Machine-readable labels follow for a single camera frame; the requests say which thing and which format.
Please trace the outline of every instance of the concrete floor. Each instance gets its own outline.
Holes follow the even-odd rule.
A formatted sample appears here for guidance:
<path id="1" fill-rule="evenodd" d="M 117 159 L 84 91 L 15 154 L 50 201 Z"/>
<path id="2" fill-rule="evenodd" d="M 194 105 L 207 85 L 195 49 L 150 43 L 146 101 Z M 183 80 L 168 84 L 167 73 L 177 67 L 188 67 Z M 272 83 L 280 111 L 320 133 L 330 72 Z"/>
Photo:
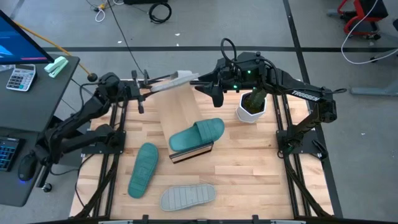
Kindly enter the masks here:
<path id="1" fill-rule="evenodd" d="M 391 26 L 392 18 L 398 17 L 398 2 L 384 2 L 391 15 L 380 22 L 380 28 L 383 32 L 398 36 Z M 301 47 L 340 47 L 345 38 L 344 24 L 338 18 L 326 16 L 327 10 L 336 8 L 340 0 L 289 0 L 289 3 Z M 219 46 L 223 37 L 229 37 L 237 46 L 294 47 L 283 1 L 170 0 L 170 5 L 173 15 L 162 25 L 150 23 L 145 13 L 131 6 L 115 6 L 116 17 L 129 46 Z M 150 6 L 138 7 L 148 10 Z M 90 10 L 86 1 L 2 0 L 0 9 L 62 47 L 125 47 L 111 11 L 106 10 L 106 19 L 97 23 L 95 12 Z M 43 47 L 51 47 L 34 39 Z M 394 46 L 397 47 L 398 43 L 383 38 L 372 46 L 370 41 L 359 37 L 347 42 L 347 47 L 361 47 L 364 51 L 369 47 Z M 118 48 L 108 50 L 72 54 L 79 56 L 81 62 L 98 75 L 114 72 L 121 78 L 129 78 L 131 70 L 137 69 L 129 53 L 120 52 Z M 294 51 L 262 54 L 293 77 L 302 78 Z M 215 50 L 155 50 L 134 52 L 134 56 L 140 67 L 147 69 L 150 77 L 155 78 L 177 69 L 207 73 L 214 68 L 221 53 Z M 351 60 L 364 61 L 373 54 L 348 53 L 347 56 Z M 349 64 L 340 53 L 304 52 L 303 57 L 311 83 L 331 89 L 383 87 L 398 78 L 396 57 L 367 65 Z M 85 77 L 83 70 L 78 68 L 73 78 L 78 83 L 85 83 Z M 343 216 L 397 222 L 398 155 L 394 142 L 398 127 L 397 99 L 345 93 L 335 95 L 335 100 L 338 120 L 322 127 Z M 70 167 L 57 166 L 56 169 L 61 172 Z M 75 181 L 75 174 L 51 177 L 50 182 L 55 188 L 50 194 L 34 189 L 23 208 L 0 205 L 0 223 L 66 218 Z"/>

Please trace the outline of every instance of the calculator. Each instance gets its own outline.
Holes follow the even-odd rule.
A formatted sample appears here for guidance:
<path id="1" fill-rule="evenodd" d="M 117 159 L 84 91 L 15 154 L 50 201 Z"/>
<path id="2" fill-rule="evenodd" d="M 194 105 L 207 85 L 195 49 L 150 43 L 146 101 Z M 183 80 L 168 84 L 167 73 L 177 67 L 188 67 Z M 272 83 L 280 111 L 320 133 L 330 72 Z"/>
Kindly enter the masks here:
<path id="1" fill-rule="evenodd" d="M 35 76 L 35 65 L 15 65 L 6 88 L 16 91 L 28 91 Z"/>

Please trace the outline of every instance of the monitor screen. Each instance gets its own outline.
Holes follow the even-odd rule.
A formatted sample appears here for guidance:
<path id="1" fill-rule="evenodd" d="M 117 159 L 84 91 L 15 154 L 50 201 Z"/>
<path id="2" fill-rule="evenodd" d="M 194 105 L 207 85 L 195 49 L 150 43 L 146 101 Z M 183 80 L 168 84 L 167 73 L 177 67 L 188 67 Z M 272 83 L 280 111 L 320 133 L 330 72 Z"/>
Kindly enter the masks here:
<path id="1" fill-rule="evenodd" d="M 49 62 L 53 59 L 0 11 L 0 65 Z"/>

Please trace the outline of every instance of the wooden table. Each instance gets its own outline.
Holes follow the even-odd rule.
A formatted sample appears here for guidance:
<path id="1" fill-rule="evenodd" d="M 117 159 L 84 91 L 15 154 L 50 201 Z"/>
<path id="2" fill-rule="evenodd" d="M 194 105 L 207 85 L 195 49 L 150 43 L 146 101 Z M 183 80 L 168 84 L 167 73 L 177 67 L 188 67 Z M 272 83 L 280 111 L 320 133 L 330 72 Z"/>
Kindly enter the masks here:
<path id="1" fill-rule="evenodd" d="M 223 107 L 214 108 L 209 96 L 198 91 L 194 93 L 203 119 L 221 118 L 224 121 L 224 135 L 215 142 L 211 153 L 173 164 L 154 102 L 151 98 L 144 102 L 144 114 L 139 114 L 137 103 L 131 102 L 125 125 L 126 148 L 119 160 L 111 218 L 141 219 L 144 214 L 149 215 L 150 219 L 251 219 L 251 215 L 259 215 L 262 219 L 293 218 L 284 162 L 277 157 L 277 121 L 272 95 L 267 96 L 266 113 L 256 123 L 246 124 L 241 123 L 235 114 L 240 94 L 224 94 Z M 299 123 L 308 115 L 307 104 L 293 96 L 288 96 L 288 100 L 292 120 Z M 111 112 L 93 120 L 92 129 L 108 123 L 110 115 Z M 284 114 L 282 119 L 286 127 Z M 145 142 L 158 147 L 159 163 L 145 195 L 134 199 L 127 194 L 127 185 L 137 152 Z M 81 168 L 77 189 L 85 203 L 97 188 L 102 157 L 93 156 Z M 308 154 L 300 155 L 300 158 L 307 188 L 318 203 L 332 214 L 321 162 Z M 176 212 L 160 209 L 160 196 L 169 187 L 204 183 L 215 186 L 216 200 Z M 104 211 L 106 191 L 100 215 Z M 296 194 L 300 214 L 303 214 L 298 188 Z M 70 215 L 78 213 L 81 208 L 75 195 Z"/>

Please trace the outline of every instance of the gray slipper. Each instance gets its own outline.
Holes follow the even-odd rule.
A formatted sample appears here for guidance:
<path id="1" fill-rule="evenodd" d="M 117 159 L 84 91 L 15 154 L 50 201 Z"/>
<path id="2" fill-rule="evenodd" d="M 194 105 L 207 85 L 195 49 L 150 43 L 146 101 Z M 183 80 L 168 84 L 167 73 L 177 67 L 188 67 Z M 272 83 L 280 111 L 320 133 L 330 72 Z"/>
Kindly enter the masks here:
<path id="1" fill-rule="evenodd" d="M 210 184 L 176 186 L 167 189 L 160 198 L 163 211 L 172 212 L 207 203 L 216 198 L 216 189 Z"/>

